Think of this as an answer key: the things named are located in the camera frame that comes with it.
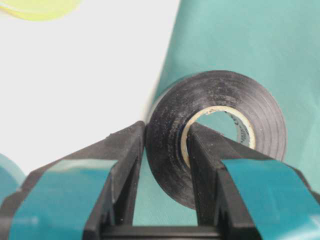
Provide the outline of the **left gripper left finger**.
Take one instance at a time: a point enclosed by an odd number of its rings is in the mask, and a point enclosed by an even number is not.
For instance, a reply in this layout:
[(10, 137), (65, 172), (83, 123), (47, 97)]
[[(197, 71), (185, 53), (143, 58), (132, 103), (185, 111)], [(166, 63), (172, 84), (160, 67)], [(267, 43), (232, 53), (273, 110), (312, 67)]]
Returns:
[(145, 124), (32, 171), (0, 208), (3, 240), (99, 240), (132, 225)]

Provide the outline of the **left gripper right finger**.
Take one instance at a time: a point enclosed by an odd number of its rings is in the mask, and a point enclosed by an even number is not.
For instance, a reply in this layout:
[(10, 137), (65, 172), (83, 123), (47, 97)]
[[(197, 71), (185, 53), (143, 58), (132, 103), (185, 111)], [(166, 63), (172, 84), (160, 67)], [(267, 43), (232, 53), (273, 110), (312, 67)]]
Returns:
[(301, 171), (199, 123), (187, 148), (197, 222), (224, 240), (317, 240), (320, 195)]

